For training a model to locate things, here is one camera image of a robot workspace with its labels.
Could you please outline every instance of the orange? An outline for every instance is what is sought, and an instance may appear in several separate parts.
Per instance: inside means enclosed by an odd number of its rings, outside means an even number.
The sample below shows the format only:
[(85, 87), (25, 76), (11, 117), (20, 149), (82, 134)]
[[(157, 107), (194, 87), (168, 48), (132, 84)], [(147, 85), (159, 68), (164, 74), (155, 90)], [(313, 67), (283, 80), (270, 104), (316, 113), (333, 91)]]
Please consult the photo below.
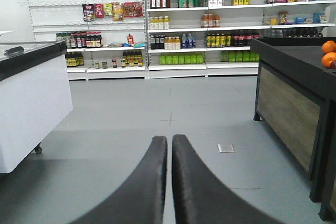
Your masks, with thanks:
[(333, 40), (328, 40), (322, 45), (322, 51), (327, 54), (329, 52), (336, 52), (336, 43)]
[(330, 68), (331, 64), (336, 60), (336, 52), (329, 52), (325, 54), (321, 60), (325, 68)]

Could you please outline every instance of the green can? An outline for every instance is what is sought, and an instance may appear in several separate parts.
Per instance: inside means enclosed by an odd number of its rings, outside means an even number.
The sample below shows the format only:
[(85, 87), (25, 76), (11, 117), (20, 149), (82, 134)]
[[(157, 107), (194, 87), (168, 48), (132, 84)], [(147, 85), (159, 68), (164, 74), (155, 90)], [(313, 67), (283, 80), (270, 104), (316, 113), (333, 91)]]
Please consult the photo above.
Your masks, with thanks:
[(179, 61), (178, 61), (178, 62), (179, 62), (178, 64), (181, 64), (181, 65), (182, 65), (182, 64), (185, 64), (185, 58), (184, 58), (184, 55), (179, 55), (178, 58), (179, 58), (179, 59), (178, 59), (178, 60), (179, 60)]

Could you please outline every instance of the snack bag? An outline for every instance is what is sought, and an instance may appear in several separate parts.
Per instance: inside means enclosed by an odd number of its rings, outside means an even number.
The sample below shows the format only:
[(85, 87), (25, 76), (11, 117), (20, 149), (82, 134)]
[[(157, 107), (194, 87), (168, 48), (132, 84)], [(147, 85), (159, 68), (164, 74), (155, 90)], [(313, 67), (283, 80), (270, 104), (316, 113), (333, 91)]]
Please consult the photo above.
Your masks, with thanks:
[(104, 4), (94, 4), (96, 18), (104, 18)]
[(105, 17), (112, 17), (113, 16), (113, 9), (112, 4), (104, 4), (104, 16)]
[(134, 17), (142, 17), (142, 2), (134, 2)]
[(124, 17), (132, 18), (134, 16), (134, 2), (124, 3)]
[(93, 4), (83, 4), (84, 21), (94, 21), (95, 6)]
[(123, 21), (124, 20), (123, 6), (119, 2), (113, 3), (113, 20), (114, 21)]

